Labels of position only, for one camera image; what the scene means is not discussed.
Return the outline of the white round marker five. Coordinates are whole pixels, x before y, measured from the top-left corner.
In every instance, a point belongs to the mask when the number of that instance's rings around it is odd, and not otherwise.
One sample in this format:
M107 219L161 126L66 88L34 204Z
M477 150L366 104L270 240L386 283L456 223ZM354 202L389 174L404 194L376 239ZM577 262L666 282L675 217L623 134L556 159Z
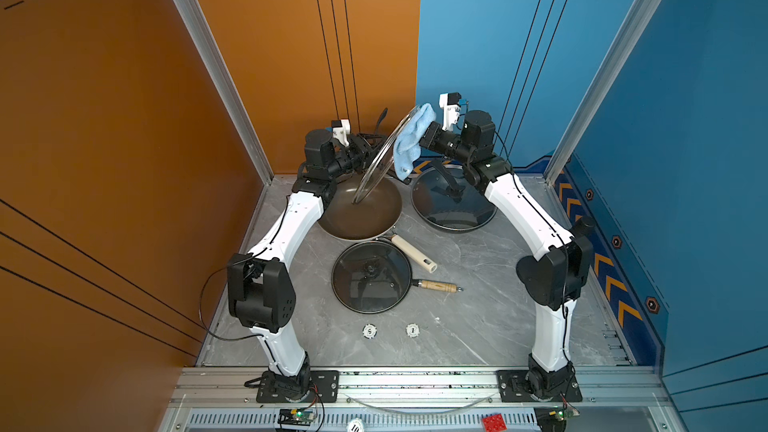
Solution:
M373 324L366 324L362 330L362 335L366 339L373 339L377 335L377 327Z

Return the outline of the aluminium corner post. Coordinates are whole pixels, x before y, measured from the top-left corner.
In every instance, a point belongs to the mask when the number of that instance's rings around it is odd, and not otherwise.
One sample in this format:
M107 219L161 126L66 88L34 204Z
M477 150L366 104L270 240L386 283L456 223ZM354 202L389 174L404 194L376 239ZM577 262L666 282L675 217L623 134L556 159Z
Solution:
M198 0L172 0L262 182L274 172Z
M633 0L544 172L547 185L554 185L564 171L568 159L575 152L661 2Z

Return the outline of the red perforated block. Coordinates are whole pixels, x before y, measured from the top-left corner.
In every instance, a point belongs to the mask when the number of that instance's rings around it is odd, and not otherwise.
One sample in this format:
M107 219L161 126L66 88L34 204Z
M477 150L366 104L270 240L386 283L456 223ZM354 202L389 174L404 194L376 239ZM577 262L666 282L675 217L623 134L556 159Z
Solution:
M482 427L485 432L507 431L507 424L501 414L492 414L482 418Z

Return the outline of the left aluminium corner post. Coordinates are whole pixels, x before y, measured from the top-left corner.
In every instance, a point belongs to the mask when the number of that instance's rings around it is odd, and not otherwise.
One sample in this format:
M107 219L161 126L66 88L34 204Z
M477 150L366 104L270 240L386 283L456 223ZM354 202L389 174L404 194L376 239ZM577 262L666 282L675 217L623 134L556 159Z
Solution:
M198 0L172 0L262 182L274 172Z

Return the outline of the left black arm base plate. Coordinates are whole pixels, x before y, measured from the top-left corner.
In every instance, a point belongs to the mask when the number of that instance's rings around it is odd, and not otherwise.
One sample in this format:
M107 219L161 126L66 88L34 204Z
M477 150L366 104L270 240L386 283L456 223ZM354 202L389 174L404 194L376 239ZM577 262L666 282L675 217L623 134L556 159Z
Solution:
M286 377L267 371L260 377L256 394L258 403L312 402L315 393L325 403L335 403L339 391L338 370L309 370Z

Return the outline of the green circuit board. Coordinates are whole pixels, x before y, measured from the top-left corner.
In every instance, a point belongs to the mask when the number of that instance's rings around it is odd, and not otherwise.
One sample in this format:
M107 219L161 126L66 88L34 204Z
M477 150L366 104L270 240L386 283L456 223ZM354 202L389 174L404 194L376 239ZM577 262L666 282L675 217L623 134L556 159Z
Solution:
M311 431L317 429L318 424L318 413L306 408L280 409L276 419L278 431Z

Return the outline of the white round numbered tag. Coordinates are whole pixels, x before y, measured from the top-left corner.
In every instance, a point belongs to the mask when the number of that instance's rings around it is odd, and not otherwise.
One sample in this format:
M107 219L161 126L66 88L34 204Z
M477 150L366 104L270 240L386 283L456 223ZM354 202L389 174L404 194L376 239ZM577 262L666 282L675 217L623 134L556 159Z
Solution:
M365 425L360 418L353 418L347 423L347 432L365 432Z

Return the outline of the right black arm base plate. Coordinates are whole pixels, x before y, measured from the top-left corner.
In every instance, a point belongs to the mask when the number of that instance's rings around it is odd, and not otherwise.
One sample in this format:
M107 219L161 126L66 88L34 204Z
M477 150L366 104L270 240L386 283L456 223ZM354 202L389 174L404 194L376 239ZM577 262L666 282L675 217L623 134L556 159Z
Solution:
M496 379L504 403L583 401L580 385L572 367L557 372L544 372L539 369L498 370Z

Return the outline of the light blue microfibre cloth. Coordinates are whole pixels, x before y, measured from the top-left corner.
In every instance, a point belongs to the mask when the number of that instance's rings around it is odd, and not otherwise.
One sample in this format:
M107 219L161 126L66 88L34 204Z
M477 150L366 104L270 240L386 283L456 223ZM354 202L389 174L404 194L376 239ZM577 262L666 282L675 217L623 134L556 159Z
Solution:
M435 120L436 114L430 103L416 106L407 117L393 146L394 171L400 180L406 179L421 155L420 140Z

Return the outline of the aluminium front rail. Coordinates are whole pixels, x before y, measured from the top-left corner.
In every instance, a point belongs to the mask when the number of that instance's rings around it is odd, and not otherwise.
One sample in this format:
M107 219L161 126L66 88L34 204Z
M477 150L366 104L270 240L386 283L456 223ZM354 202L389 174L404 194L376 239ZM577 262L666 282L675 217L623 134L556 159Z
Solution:
M171 407L236 407L291 404L276 392L247 388L261 367L199 367L183 370L169 399ZM523 390L525 372L501 373L499 366L319 367L314 378L326 406L372 405L384 408L458 408L530 404L534 407L663 407L671 404L665 387L649 367L586 366L567 385L582 399L564 393L535 400Z

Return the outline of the right aluminium corner post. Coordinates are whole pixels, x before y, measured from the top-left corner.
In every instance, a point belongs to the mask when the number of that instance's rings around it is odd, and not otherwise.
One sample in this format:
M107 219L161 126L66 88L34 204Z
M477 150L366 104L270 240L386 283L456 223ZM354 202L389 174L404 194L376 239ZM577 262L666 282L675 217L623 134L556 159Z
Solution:
M661 2L633 0L544 172L547 185L554 185L564 171L568 159L575 152Z

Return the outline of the large glass pot lid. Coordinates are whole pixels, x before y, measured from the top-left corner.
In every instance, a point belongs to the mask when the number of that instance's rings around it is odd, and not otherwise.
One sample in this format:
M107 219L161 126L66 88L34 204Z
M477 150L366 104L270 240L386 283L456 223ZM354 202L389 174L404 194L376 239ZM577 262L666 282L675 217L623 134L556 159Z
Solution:
M412 121L418 111L418 106L413 107L409 113L399 122L391 135L379 147L373 157L370 167L363 174L360 184L353 196L352 203L359 204L364 201L387 175L394 163L394 145L406 126Z

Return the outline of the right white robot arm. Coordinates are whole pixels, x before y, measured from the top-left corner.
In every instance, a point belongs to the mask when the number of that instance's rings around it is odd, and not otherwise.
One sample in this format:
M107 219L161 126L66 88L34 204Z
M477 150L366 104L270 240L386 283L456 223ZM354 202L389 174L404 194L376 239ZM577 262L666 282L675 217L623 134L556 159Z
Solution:
M494 151L496 128L490 115L471 110L462 131L430 121L416 134L418 144L462 165L467 183L512 224L530 249L515 266L535 303L535 338L522 389L539 401L566 405L583 400L571 359L572 321L586 285L594 247L591 219L561 226L526 190L509 162Z

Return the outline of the white round marker one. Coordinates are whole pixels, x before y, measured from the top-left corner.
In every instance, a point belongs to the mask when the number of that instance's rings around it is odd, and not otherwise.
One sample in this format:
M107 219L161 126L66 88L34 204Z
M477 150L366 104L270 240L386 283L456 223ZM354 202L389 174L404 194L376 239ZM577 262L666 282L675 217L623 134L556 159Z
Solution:
M420 334L419 326L417 324L409 324L409 325L407 325L406 326L406 334L410 338L418 337L419 334Z

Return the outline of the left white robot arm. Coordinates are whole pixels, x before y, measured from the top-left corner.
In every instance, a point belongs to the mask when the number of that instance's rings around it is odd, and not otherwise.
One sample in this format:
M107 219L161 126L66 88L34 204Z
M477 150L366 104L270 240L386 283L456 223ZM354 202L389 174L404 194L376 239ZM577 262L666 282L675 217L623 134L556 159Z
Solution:
M327 129L310 131L305 137L305 161L283 212L262 240L227 263L229 314L259 341L269 360L267 371L255 381L268 393L298 401L309 392L310 359L291 322L297 295L289 268L309 230L329 207L339 179L365 171L379 150L361 134L341 139Z

